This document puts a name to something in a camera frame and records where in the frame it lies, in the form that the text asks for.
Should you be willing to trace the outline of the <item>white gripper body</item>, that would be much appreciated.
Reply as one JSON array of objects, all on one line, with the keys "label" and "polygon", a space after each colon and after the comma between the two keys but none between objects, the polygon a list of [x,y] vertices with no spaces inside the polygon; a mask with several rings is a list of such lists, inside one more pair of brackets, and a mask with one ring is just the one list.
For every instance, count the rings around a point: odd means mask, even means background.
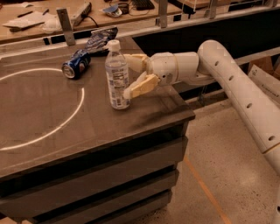
[{"label": "white gripper body", "polygon": [[159,78],[159,85],[171,85],[177,79],[177,61],[170,52],[156,53],[148,58],[148,74],[155,74]]}]

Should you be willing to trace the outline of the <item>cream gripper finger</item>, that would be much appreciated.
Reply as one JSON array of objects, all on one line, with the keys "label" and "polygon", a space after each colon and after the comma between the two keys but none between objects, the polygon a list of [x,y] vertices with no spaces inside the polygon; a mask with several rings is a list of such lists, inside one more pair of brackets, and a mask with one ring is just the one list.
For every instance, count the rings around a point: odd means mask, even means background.
[{"label": "cream gripper finger", "polygon": [[144,72],[146,69],[148,56],[146,54],[137,53],[137,54],[125,54],[124,58],[126,59],[128,66],[135,72]]},{"label": "cream gripper finger", "polygon": [[143,72],[136,81],[131,83],[123,92],[125,99],[133,99],[139,95],[144,95],[152,91],[159,83],[159,78],[155,74]]}]

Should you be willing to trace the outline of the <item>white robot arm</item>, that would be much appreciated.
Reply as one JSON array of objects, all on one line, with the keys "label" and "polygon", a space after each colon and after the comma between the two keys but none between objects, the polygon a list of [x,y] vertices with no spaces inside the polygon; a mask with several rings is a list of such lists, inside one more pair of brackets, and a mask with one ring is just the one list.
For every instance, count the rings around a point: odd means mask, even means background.
[{"label": "white robot arm", "polygon": [[141,53],[127,54],[125,59],[130,69],[140,73],[124,90],[126,99],[179,81],[189,85],[217,81],[246,124],[260,152],[280,174],[280,109],[240,69],[221,43],[207,40],[196,52],[161,52],[150,57]]}]

